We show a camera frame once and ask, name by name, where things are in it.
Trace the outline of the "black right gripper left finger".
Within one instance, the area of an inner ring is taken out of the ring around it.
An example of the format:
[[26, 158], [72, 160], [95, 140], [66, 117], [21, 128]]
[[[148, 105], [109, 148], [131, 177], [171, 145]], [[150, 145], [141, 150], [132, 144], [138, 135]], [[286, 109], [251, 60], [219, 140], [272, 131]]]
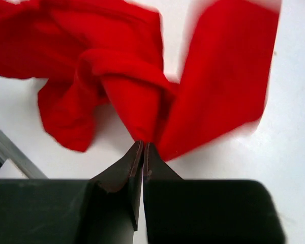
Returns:
[[0, 243], [132, 243], [143, 150], [89, 180], [0, 179]]

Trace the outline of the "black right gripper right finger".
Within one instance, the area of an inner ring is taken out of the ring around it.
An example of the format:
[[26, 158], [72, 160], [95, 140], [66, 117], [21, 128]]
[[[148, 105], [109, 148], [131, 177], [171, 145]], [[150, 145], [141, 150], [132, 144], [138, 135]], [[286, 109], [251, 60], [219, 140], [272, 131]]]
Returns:
[[149, 243], [285, 243], [268, 190], [258, 181], [183, 179], [144, 152], [143, 202]]

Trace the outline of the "red t shirt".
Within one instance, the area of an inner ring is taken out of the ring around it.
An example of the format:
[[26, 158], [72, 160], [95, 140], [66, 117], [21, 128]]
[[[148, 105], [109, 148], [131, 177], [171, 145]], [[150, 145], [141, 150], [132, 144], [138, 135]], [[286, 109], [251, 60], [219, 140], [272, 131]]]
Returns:
[[84, 152], [109, 102], [168, 161], [263, 114], [280, 1], [200, 5], [180, 82], [164, 74], [161, 16], [126, 1], [0, 1], [0, 76], [45, 78], [44, 130]]

